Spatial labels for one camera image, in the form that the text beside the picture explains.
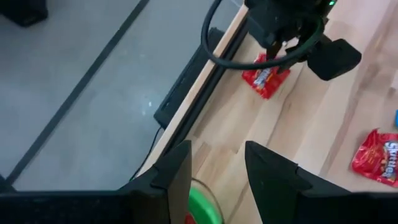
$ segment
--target green container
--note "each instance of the green container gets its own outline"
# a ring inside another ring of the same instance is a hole
[[[191,187],[189,191],[188,210],[197,224],[222,224],[220,211],[205,197],[200,190]]]

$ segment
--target light wood surface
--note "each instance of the light wood surface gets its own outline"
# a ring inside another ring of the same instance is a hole
[[[241,72],[226,71],[187,139],[193,143],[193,176],[212,189],[227,223],[261,223],[244,163],[247,140],[348,190],[397,191],[349,169],[370,130],[395,131],[398,93],[390,87],[398,70],[396,6],[397,0],[338,1],[325,33],[346,39],[363,53],[363,60],[331,82],[299,63],[279,91],[263,100],[242,81]],[[217,54],[246,12],[242,6]],[[252,62],[259,52],[265,50],[247,35],[234,60]],[[140,173],[158,158],[212,67],[206,64]]]

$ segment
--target candy wrapper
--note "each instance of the candy wrapper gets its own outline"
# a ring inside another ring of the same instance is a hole
[[[353,170],[367,178],[398,187],[398,134],[373,130],[359,147],[351,163]]]
[[[254,63],[267,61],[266,54],[259,54]],[[258,92],[264,99],[269,99],[278,90],[281,84],[289,76],[290,70],[285,70],[277,74],[278,67],[246,70],[242,73],[242,78]]]
[[[192,214],[191,214],[191,213],[188,213],[188,214],[185,216],[185,222],[184,222],[184,224],[197,224],[197,223],[196,223],[195,219],[193,218]]]

